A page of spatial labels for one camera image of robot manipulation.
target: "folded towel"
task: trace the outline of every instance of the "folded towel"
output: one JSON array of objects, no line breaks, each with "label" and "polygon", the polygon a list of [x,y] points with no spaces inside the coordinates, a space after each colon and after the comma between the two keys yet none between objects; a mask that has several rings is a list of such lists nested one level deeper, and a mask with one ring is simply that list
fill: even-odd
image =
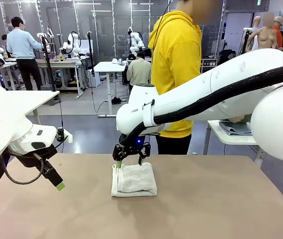
[{"label": "folded towel", "polygon": [[121,168],[113,165],[111,196],[142,197],[156,195],[157,185],[150,163],[143,163],[142,166],[122,164]]},{"label": "folded towel", "polygon": [[232,123],[229,121],[220,121],[220,126],[230,136],[252,136],[251,129],[246,123]]}]

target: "person in blue shirt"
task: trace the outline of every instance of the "person in blue shirt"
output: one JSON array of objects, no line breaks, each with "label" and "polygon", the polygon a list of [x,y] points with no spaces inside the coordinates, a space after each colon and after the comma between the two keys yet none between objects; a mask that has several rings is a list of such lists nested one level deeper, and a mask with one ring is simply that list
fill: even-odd
[{"label": "person in blue shirt", "polygon": [[14,30],[7,35],[7,51],[11,52],[16,58],[25,88],[28,91],[33,90],[31,74],[35,80],[37,90],[41,90],[42,80],[33,49],[42,50],[43,44],[34,40],[29,32],[24,31],[24,22],[20,17],[12,18],[11,23]]}]

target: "yellow hoodie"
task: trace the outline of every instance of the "yellow hoodie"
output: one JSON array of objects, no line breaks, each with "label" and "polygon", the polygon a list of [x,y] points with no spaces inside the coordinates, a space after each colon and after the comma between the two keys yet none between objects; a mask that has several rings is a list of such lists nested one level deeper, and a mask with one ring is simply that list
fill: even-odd
[{"label": "yellow hoodie", "polygon": [[[159,95],[200,74],[202,37],[199,26],[193,25],[192,18],[182,11],[172,11],[161,18],[149,39],[153,54],[151,84]],[[192,133],[192,127],[192,121],[183,120],[160,133],[162,137],[183,138]]]}]

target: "beige shirt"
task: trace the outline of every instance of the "beige shirt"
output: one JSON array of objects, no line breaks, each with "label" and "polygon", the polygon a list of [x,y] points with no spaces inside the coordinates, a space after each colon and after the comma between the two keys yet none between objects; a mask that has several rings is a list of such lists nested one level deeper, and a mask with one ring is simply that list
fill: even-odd
[{"label": "beige shirt", "polygon": [[127,80],[132,86],[138,83],[150,83],[151,63],[142,58],[132,61],[128,67]]}]

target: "black hair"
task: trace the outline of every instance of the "black hair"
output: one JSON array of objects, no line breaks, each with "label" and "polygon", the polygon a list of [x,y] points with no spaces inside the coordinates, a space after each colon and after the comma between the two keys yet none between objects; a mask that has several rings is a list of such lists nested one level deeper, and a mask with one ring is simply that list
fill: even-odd
[{"label": "black hair", "polygon": [[23,20],[18,16],[15,16],[14,18],[12,18],[11,23],[13,27],[19,27],[20,23],[24,24]]},{"label": "black hair", "polygon": [[138,52],[137,57],[141,57],[142,59],[145,59],[145,53]]}]

